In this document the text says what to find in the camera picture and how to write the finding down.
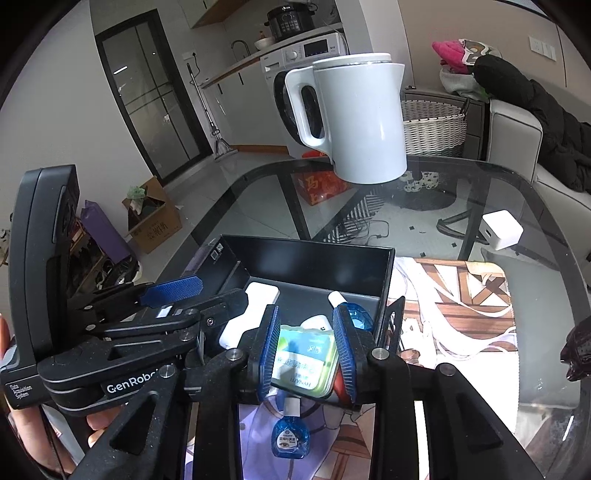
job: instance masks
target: white electric kettle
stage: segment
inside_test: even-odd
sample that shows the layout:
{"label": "white electric kettle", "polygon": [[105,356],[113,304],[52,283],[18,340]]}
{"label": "white electric kettle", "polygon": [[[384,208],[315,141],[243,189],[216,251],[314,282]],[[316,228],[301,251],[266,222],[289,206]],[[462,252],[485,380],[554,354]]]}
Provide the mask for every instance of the white electric kettle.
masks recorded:
{"label": "white electric kettle", "polygon": [[[352,183],[385,183],[407,169],[400,87],[404,65],[388,53],[315,61],[287,73],[285,86],[300,139],[326,153],[335,173]],[[310,133],[301,90],[314,88],[324,137]]]}

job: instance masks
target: black tray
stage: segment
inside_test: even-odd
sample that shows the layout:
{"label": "black tray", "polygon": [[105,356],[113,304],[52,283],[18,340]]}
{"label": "black tray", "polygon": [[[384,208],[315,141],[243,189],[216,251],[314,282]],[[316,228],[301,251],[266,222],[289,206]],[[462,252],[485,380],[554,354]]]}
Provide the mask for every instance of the black tray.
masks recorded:
{"label": "black tray", "polygon": [[[277,286],[281,323],[292,326],[319,314],[332,322],[328,295],[337,290],[369,312],[376,344],[383,345],[394,254],[389,248],[222,235],[191,273],[203,280],[203,297],[246,288],[253,281]],[[206,339],[207,355],[222,350],[222,331]]]}

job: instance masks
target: glass door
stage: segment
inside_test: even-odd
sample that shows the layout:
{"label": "glass door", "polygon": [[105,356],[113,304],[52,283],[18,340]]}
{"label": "glass door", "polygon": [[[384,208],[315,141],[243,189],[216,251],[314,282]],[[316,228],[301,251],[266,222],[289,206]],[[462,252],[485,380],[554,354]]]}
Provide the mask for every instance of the glass door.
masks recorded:
{"label": "glass door", "polygon": [[212,153],[156,10],[100,33],[96,41],[129,132],[162,184]]}

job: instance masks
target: black jacket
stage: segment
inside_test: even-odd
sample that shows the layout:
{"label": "black jacket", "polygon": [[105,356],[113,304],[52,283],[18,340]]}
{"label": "black jacket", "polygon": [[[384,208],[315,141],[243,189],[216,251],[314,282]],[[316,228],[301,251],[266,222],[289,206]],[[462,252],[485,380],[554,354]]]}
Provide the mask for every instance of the black jacket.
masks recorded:
{"label": "black jacket", "polygon": [[531,112],[544,135],[538,162],[568,188],[591,193],[591,125],[565,111],[544,87],[506,60],[477,59],[476,81],[492,96]]}

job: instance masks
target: anime print mat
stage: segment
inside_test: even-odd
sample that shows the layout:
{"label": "anime print mat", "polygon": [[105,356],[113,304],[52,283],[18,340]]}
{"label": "anime print mat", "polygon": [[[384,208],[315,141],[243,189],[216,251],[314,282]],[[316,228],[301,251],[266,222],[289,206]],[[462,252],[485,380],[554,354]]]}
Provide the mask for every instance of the anime print mat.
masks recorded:
{"label": "anime print mat", "polygon": [[[406,297],[400,355],[434,368],[457,366],[507,427],[514,432],[519,359],[511,296],[495,264],[395,259],[388,304]],[[240,405],[245,480],[362,480],[369,477],[374,405],[360,412],[303,398],[301,418],[310,429],[310,453],[302,460],[271,453],[271,430],[281,418],[282,398],[272,389],[258,407]],[[421,403],[415,404],[419,478],[428,478],[427,436]],[[188,448],[186,478],[191,478]]]}

